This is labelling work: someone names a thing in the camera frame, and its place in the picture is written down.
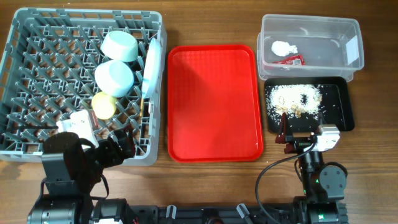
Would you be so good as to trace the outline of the light blue plate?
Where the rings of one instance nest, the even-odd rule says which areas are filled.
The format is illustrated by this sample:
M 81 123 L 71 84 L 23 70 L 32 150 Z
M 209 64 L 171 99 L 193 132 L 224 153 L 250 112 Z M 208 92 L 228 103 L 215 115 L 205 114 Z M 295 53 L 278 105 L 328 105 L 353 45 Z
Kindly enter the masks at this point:
M 157 39 L 152 39 L 147 52 L 144 76 L 142 81 L 142 97 L 151 98 L 155 92 L 157 79 L 160 74 L 162 60 L 162 46 Z

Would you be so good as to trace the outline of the white napkin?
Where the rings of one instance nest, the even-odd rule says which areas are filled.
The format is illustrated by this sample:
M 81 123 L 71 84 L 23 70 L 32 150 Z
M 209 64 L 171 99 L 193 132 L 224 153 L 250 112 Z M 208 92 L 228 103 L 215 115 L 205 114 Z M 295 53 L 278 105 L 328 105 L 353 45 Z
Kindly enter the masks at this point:
M 279 40 L 272 43 L 271 50 L 274 54 L 280 57 L 285 57 L 289 54 L 298 53 L 296 45 L 290 45 L 288 42 L 283 42 Z

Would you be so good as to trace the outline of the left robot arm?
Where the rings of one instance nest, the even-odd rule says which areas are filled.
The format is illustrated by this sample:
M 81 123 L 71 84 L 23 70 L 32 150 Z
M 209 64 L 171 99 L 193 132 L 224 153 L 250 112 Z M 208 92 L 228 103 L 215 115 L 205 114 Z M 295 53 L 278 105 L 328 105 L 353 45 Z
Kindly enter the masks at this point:
M 114 131 L 95 146 L 76 133 L 62 132 L 44 142 L 42 165 L 46 177 L 28 214 L 28 223 L 139 223 L 123 198 L 91 195 L 102 182 L 105 168 L 118 166 L 136 155 L 132 128 Z

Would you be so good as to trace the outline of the light blue small bowl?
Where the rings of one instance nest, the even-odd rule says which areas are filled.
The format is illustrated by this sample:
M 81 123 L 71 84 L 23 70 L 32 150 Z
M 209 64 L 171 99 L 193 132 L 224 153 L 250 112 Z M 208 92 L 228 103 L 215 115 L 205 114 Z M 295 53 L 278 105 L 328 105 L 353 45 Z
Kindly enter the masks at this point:
M 138 42 L 131 34 L 114 30 L 104 38 L 101 51 L 110 59 L 133 62 L 138 57 Z

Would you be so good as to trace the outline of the rice and peanut shells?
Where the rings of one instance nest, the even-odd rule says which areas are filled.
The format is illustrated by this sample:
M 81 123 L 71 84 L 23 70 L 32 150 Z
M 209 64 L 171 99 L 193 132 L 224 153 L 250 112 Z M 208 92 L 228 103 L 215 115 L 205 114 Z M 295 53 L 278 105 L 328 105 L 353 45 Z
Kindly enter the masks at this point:
M 341 116 L 338 88 L 334 85 L 276 85 L 266 88 L 267 115 L 280 124 L 282 114 L 288 118 L 318 119 L 318 113 Z

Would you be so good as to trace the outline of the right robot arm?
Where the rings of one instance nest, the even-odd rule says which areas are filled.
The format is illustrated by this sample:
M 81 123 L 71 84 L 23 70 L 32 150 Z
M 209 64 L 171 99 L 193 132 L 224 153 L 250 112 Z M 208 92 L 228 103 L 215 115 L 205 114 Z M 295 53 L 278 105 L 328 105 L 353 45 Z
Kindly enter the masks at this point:
M 333 149 L 340 140 L 334 124 L 320 123 L 309 137 L 295 137 L 282 114 L 275 141 L 285 144 L 286 154 L 298 155 L 295 165 L 300 175 L 304 196 L 295 197 L 290 210 L 291 223 L 348 223 L 345 197 L 348 171 L 337 162 L 325 162 L 323 153 Z

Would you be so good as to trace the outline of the wooden chopstick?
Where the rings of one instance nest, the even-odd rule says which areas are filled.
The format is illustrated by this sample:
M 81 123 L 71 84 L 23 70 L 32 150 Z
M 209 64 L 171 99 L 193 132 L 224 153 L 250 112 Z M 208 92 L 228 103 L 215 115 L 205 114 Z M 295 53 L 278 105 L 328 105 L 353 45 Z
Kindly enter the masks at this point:
M 143 113 L 144 113 L 144 99 L 141 98 L 141 103 L 140 103 L 140 112 L 139 112 L 139 116 L 142 117 Z

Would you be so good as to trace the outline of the red sauce packet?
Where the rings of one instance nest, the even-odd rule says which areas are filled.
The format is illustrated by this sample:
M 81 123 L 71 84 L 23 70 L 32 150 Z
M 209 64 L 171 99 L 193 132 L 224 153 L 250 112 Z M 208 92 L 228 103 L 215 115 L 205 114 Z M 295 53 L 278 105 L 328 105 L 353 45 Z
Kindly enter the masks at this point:
M 302 54 L 296 54 L 291 57 L 275 62 L 276 64 L 282 65 L 305 65 L 305 61 Z

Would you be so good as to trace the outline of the yellow plastic cup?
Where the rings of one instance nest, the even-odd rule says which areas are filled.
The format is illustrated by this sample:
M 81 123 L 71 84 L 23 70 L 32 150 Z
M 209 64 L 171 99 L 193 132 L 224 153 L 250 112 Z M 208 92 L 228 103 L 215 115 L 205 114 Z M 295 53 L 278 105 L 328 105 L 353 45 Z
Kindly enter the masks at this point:
M 104 93 L 103 91 L 94 95 L 91 100 L 91 107 L 98 119 L 110 119 L 116 112 L 117 98 Z

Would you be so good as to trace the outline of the light green bowl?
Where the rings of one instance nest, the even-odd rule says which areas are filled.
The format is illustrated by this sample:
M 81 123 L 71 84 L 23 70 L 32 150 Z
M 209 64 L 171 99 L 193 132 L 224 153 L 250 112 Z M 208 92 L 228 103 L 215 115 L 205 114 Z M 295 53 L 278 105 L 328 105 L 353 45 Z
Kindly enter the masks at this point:
M 129 92 L 134 83 L 132 70 L 119 60 L 102 63 L 95 69 L 95 82 L 101 91 L 120 98 Z

